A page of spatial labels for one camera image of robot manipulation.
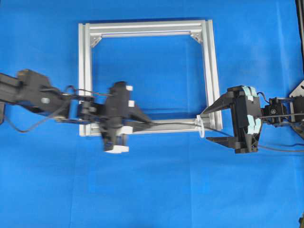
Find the black cable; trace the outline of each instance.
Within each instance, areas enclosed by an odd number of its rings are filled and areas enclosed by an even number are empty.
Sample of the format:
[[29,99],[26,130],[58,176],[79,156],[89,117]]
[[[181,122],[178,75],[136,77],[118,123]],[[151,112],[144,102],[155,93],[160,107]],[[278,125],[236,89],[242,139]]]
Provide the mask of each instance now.
[[275,118],[275,117],[287,117],[287,116],[294,116],[294,115],[304,115],[304,113],[293,113],[293,114],[285,114],[285,115],[263,115],[257,116],[258,118]]
[[[68,85],[64,89],[64,93],[68,92],[69,89],[73,90],[73,95],[76,95],[77,91],[85,91],[85,92],[89,92],[89,93],[96,94],[96,95],[99,95],[99,96],[112,96],[111,94],[102,94],[102,93],[93,92],[93,91],[86,90],[86,89],[75,89],[74,86],[72,86],[72,85]],[[40,91],[41,92],[48,92],[48,91],[58,92],[58,90],[56,88],[54,88],[54,87],[50,87],[50,88],[46,88],[46,89],[41,89]]]
[[46,122],[47,120],[53,118],[55,115],[59,114],[60,112],[62,112],[69,104],[70,100],[66,100],[62,106],[60,108],[58,108],[56,111],[54,111],[53,113],[51,113],[50,115],[48,115],[46,118],[38,121],[37,123],[33,124],[32,126],[30,126],[28,129],[26,130],[21,130],[19,129],[15,124],[13,124],[12,121],[10,121],[10,119],[3,115],[4,119],[9,123],[9,125],[14,128],[17,132],[20,132],[20,133],[28,133],[30,131],[32,131],[33,129],[35,129],[36,127],[38,127],[39,125],[41,125],[42,123]]
[[258,92],[257,95],[261,94],[264,101],[266,101],[269,104],[269,101],[266,100],[265,94],[263,92]]
[[258,147],[267,149],[267,150],[271,150],[271,151],[278,151],[278,152],[304,152],[303,150],[301,151],[289,151],[289,150],[281,150],[281,149],[277,149],[277,148],[272,148],[272,147],[268,147],[268,146],[262,146],[262,145],[258,145]]
[[[198,125],[198,124],[193,124],[193,123],[174,123],[174,122],[172,122],[172,123],[155,123],[155,122],[150,122],[151,124],[154,124],[154,125],[166,125],[166,124],[180,124],[180,125],[190,125],[190,126],[196,126],[196,127],[201,127],[201,125]],[[208,130],[212,130],[212,131],[214,131],[214,132],[218,132],[218,133],[221,133],[221,134],[223,134],[223,135],[225,135],[225,136],[228,136],[228,137],[233,137],[233,136],[231,136],[230,134],[227,134],[227,133],[225,133],[225,132],[222,132],[222,131],[218,131],[218,130],[216,130],[216,129],[212,129],[212,128],[208,128],[208,127],[205,127],[204,126],[204,128],[205,129],[208,129]]]
[[102,94],[102,93],[93,92],[93,91],[86,90],[86,89],[76,89],[75,91],[85,91],[85,92],[89,92],[89,93],[96,94],[99,96],[112,96],[112,94]]
[[[200,125],[198,124],[193,124],[193,123],[154,123],[154,122],[151,122],[152,124],[154,125],[163,125],[163,124],[183,124],[183,125],[192,125],[192,126],[197,126],[197,127],[201,127]],[[228,136],[228,137],[233,137],[232,135],[228,134],[228,133],[225,133],[225,132],[222,132],[222,131],[218,131],[216,129],[212,129],[212,128],[207,128],[207,127],[204,127],[205,129],[209,129],[209,130],[212,130],[214,132],[218,132],[218,133],[221,133],[225,136]],[[281,149],[277,149],[277,148],[272,148],[272,147],[268,147],[268,146],[263,146],[263,145],[258,145],[258,147],[260,148],[264,148],[264,149],[268,149],[268,150],[272,150],[272,151],[278,151],[278,152],[304,152],[304,150],[299,150],[299,151],[290,151],[290,150],[281,150]]]

